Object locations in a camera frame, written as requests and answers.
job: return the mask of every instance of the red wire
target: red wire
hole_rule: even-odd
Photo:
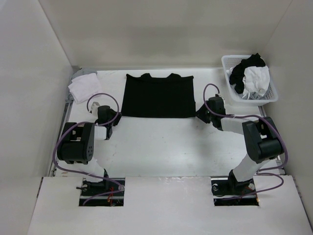
[[[108,202],[109,202],[109,201],[111,201],[110,206],[112,206],[112,203],[113,203],[113,193],[111,193],[111,194],[108,196]]]
[[[252,191],[252,192],[254,192],[254,190],[251,189],[251,188],[249,188],[248,186],[246,186],[245,188],[248,189],[248,190],[250,190],[250,191]]]

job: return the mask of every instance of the rectangular opening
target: rectangular opening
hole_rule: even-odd
[[[125,178],[114,179],[120,184],[125,186]],[[98,196],[90,199],[86,202],[85,205],[83,203],[90,197],[110,191],[118,190],[118,185],[109,181],[101,181],[101,182],[89,182],[84,180],[82,187],[78,188],[81,190],[81,195],[79,198],[79,206],[82,207],[122,207],[124,206],[124,192],[118,192],[113,194],[106,194],[103,196]]]
[[[259,202],[257,197],[254,198],[241,198],[225,200],[223,198],[214,198],[215,206],[258,206]]]
[[[233,195],[233,188],[229,185],[227,177],[211,178],[213,202],[215,206],[259,206],[257,195],[249,195],[242,198],[230,199],[238,197],[238,195],[245,195],[255,191],[255,184],[253,179],[242,186],[237,187],[238,195]]]

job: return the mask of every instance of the white platform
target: white platform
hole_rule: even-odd
[[[24,235],[35,209],[41,177],[0,179],[0,234]]]
[[[81,177],[44,178],[29,235],[312,235],[291,176],[260,206],[215,207],[209,177],[126,178],[123,207],[79,207]],[[254,177],[257,189],[280,183]]]
[[[228,104],[228,91],[222,69],[99,71],[98,78],[103,91],[113,95],[121,107],[126,74],[141,76],[147,72],[155,77],[167,77],[170,73],[181,76],[193,75],[197,109],[203,105],[202,92],[205,85],[214,83],[225,97],[228,114],[260,114],[258,107],[247,108]],[[208,88],[206,97],[212,97],[215,93],[215,88]],[[92,101],[110,105],[116,110],[115,103],[109,97],[96,97]],[[95,119],[87,112],[86,102],[73,104],[69,121],[94,122]],[[243,136],[219,131],[212,124],[205,124],[197,118],[122,117],[120,123],[113,128],[113,135],[109,141],[95,141],[93,157],[108,171],[110,177],[176,177],[228,175],[245,155]],[[73,165],[67,165],[62,161],[60,165],[73,168]],[[265,167],[276,165],[276,161],[273,160]],[[56,172],[56,176],[69,175],[73,174],[59,170]]]

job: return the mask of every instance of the plastic basket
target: plastic basket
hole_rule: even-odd
[[[270,79],[270,82],[269,82],[267,95],[265,97],[263,97],[262,99],[258,99],[258,100],[241,99],[241,97],[236,93],[234,88],[230,85],[230,83],[229,83],[230,74],[227,73],[227,70],[230,70],[231,68],[238,65],[242,59],[247,59],[250,56],[251,55],[225,55],[222,57],[222,65],[223,65],[223,70],[224,70],[225,79],[226,79],[227,87],[229,90],[230,98],[236,103],[240,103],[243,105],[249,105],[249,106],[262,106],[262,105],[270,103],[270,102],[276,102],[278,100],[278,93],[277,93],[277,90],[274,86],[272,78]]]

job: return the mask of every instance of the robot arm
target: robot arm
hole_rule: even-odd
[[[211,97],[206,104],[213,112],[225,115],[224,101],[221,97]],[[256,172],[269,160],[284,152],[277,136],[261,120],[218,117],[210,113],[204,105],[197,111],[196,116],[205,123],[212,122],[213,126],[221,131],[242,134],[245,138],[246,156],[230,171],[226,182],[212,186],[214,195],[242,195],[253,181]],[[270,117],[265,119],[276,129]]]
[[[69,132],[60,142],[57,149],[57,156],[59,160],[65,161],[67,164],[84,164],[88,165],[90,161],[95,161],[93,157],[94,140],[109,140],[112,135],[112,127],[116,126],[122,114],[114,111],[110,106],[100,106],[98,102],[94,102],[91,106],[91,111],[98,119],[94,123],[85,123],[83,125],[76,126],[71,132]],[[62,135],[71,127],[76,125],[76,122],[67,122],[64,125]]]

